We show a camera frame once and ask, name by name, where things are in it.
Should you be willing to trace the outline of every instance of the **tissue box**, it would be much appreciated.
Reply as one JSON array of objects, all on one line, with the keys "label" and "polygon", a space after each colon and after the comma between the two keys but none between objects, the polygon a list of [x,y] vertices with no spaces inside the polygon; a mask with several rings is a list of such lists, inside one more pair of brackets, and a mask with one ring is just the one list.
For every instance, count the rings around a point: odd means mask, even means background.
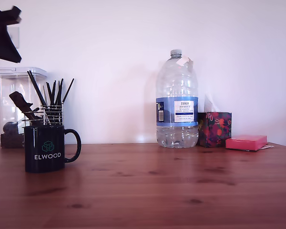
[{"label": "tissue box", "polygon": [[198,145],[204,147],[225,147],[226,139],[231,137],[232,113],[198,113]]}]

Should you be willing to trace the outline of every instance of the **wood grain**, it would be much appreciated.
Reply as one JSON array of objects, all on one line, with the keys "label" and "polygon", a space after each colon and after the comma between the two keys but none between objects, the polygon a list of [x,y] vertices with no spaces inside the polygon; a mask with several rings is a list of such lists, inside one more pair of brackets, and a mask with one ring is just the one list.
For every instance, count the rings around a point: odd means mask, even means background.
[{"label": "wood grain", "polygon": [[0,148],[0,229],[286,229],[286,147],[273,145],[83,145],[46,174],[24,172],[23,149]]}]

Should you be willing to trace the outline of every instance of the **pink box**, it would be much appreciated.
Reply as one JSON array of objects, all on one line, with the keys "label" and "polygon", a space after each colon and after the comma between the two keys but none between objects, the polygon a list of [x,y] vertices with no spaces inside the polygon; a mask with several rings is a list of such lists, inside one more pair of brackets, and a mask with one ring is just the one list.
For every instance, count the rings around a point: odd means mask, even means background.
[{"label": "pink box", "polygon": [[258,150],[267,145],[267,136],[240,135],[225,141],[228,149]]}]

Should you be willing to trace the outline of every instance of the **plastic water bottle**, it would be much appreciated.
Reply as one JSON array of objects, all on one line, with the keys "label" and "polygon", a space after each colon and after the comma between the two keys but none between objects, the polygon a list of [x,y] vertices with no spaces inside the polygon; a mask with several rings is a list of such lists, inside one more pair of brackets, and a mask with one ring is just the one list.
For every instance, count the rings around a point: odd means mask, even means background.
[{"label": "plastic water bottle", "polygon": [[171,50],[156,83],[157,141],[168,148],[189,148],[198,141],[198,83],[193,62]]}]

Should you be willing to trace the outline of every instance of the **mug handle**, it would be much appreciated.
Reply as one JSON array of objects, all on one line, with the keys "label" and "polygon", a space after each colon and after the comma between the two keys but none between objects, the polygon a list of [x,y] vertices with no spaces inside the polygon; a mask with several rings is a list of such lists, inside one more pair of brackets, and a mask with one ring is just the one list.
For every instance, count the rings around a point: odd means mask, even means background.
[{"label": "mug handle", "polygon": [[78,156],[80,155],[80,152],[81,152],[82,142],[81,142],[80,135],[75,130],[72,130],[72,129],[65,129],[63,131],[63,133],[65,135],[68,134],[68,133],[72,133],[76,137],[77,149],[76,149],[76,153],[75,153],[74,157],[72,157],[70,159],[69,158],[65,158],[65,163],[73,162],[73,161],[75,161],[78,158]]}]

